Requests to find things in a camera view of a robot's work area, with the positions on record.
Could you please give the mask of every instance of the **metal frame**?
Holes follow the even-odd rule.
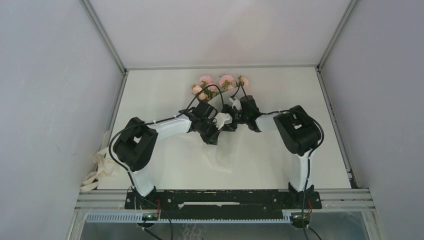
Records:
[[[339,39],[343,29],[346,27],[346,23],[351,18],[351,15],[353,11],[355,10],[356,6],[358,5],[359,0],[350,0],[349,5],[346,8],[346,11],[344,11],[343,16],[341,17],[340,22],[337,25],[337,28],[335,29],[330,42],[327,45],[327,48],[324,51],[324,54],[322,55],[321,59],[319,60],[319,63],[317,65],[317,68],[321,70],[324,66],[324,64],[327,61],[327,58],[329,57],[329,54],[333,50],[337,40]]]
[[[361,212],[365,228],[370,240],[384,240],[376,208],[369,189],[319,189],[322,209],[314,209],[315,213]],[[142,222],[143,214],[152,214],[156,210],[140,211],[124,209],[127,198],[126,190],[92,190],[82,192],[77,200],[72,222],[68,230],[68,240],[79,240],[85,223],[135,223]],[[283,210],[279,219],[252,220],[193,220],[172,219],[173,223],[279,223],[289,224],[290,216],[299,213],[300,209]],[[168,223],[160,219],[157,223]]]
[[[93,23],[96,31],[102,39],[105,47],[108,49],[112,58],[114,59],[119,70],[122,72],[122,78],[120,80],[119,89],[116,94],[114,105],[110,113],[110,117],[107,124],[106,132],[103,136],[102,146],[107,146],[113,125],[118,113],[118,108],[121,102],[121,98],[124,92],[125,83],[128,76],[128,70],[159,70],[159,69],[216,69],[216,68],[281,68],[281,67],[315,67],[316,74],[319,79],[321,90],[327,105],[328,113],[331,118],[336,138],[340,147],[340,151],[343,157],[346,170],[348,171],[349,178],[353,187],[357,187],[355,180],[355,173],[353,166],[349,159],[349,154],[346,149],[343,136],[338,126],[337,116],[333,109],[331,98],[327,91],[324,77],[322,76],[322,68],[334,48],[340,34],[346,26],[347,21],[352,15],[355,7],[359,0],[351,0],[346,11],[340,20],[333,36],[331,37],[328,46],[322,55],[319,64],[315,65],[258,65],[258,66],[193,66],[193,67],[153,67],[153,68],[131,68],[126,69],[122,63],[115,47],[112,44],[103,24],[101,23],[93,5],[90,0],[80,0],[81,5],[86,11],[88,17]],[[334,212],[362,212],[362,217],[365,223],[368,237],[370,240],[384,240],[384,235],[380,225],[380,221],[377,216],[376,208],[372,200],[372,196],[368,189],[319,189],[317,190],[320,194],[322,201],[322,209],[315,209],[314,212],[321,213],[334,213]],[[74,214],[71,219],[71,223],[66,234],[68,240],[79,240],[83,232],[83,227],[86,222],[90,223],[134,223],[140,221],[142,214],[135,212],[134,210],[124,209],[126,201],[127,191],[126,190],[93,190],[89,192],[80,193],[77,200]],[[199,221],[202,223],[289,223],[288,216],[292,213],[300,212],[300,209],[290,209],[282,211],[281,219],[265,219],[265,220],[204,220]],[[154,210],[145,210],[145,213],[153,213]],[[193,223],[191,219],[185,220],[174,220],[174,223]]]
[[[116,65],[118,66],[121,73],[124,75],[126,72],[126,69],[124,67],[124,64],[121,61],[121,58],[118,55],[117,50],[115,49],[114,45],[112,44],[111,39],[109,38],[105,27],[103,26],[102,22],[99,19],[99,16],[97,15],[96,11],[93,8],[92,3],[90,0],[79,0],[82,7],[84,8],[85,12],[87,13],[87,16],[90,18],[91,22],[93,23],[95,30],[99,34],[101,40],[104,43],[104,46],[107,48],[109,53],[111,54],[113,60],[115,61]]]

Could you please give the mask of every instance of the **black joint housing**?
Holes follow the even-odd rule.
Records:
[[[138,117],[133,117],[113,145],[113,151],[118,159],[125,163],[132,172],[143,169],[152,157],[158,132],[151,129]]]
[[[290,182],[288,183],[288,192],[291,195],[292,204],[294,208],[301,209],[302,205],[304,209],[309,209],[309,204],[314,209],[322,209],[322,203],[320,194],[314,191],[314,185],[311,185],[306,191],[297,191],[292,187]]]
[[[290,112],[274,117],[274,122],[285,147],[292,153],[303,156],[317,146],[321,132],[305,110],[297,105]]]
[[[186,115],[191,121],[189,132],[198,132],[201,139],[206,144],[217,145],[220,131],[215,126],[213,120],[208,117],[211,115],[214,107],[209,103],[201,100],[192,111],[180,110],[179,112]]]
[[[262,115],[259,108],[256,106],[255,99],[252,95],[243,96],[240,98],[241,109],[242,109],[242,123],[246,124],[250,130],[260,133],[258,126],[256,125],[256,119]]]

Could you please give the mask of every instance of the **white wall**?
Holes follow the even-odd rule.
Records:
[[[389,240],[424,239],[424,1],[361,1],[324,66]]]
[[[64,239],[120,72],[77,0],[0,3],[0,236]]]
[[[317,65],[350,0],[92,0],[127,68]]]

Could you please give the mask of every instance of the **white tabletop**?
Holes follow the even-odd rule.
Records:
[[[245,90],[253,95],[263,113],[301,105],[325,132],[325,141],[311,163],[315,188],[351,188],[313,67],[132,70],[112,135],[133,117],[151,122],[173,116],[192,100],[191,85],[197,84],[201,76],[210,75],[218,81],[223,74],[233,75],[235,79],[239,75],[248,78],[250,85]],[[214,164],[216,160],[211,156],[214,154],[228,155],[219,164],[224,168]],[[147,167],[157,189],[287,189],[291,154],[278,131],[257,133],[239,125],[236,132],[222,132],[218,146],[206,145],[196,132],[158,141]],[[129,186],[126,172],[120,169],[118,176],[100,179],[98,189]]]

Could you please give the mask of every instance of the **flower bouquet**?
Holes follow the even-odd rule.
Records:
[[[191,92],[194,95],[197,95],[198,93],[200,93],[200,91],[202,91],[202,89],[206,88],[209,85],[219,86],[219,90],[216,86],[210,86],[203,90],[203,92],[197,96],[199,100],[204,100],[206,102],[209,102],[215,96],[219,95],[220,91],[221,93],[224,93],[228,90],[237,88],[240,85],[243,85],[244,87],[249,86],[249,80],[242,75],[238,76],[237,82],[234,80],[233,76],[227,74],[219,76],[218,84],[216,84],[214,79],[209,75],[201,76],[199,82],[199,85],[193,84],[191,86]]]

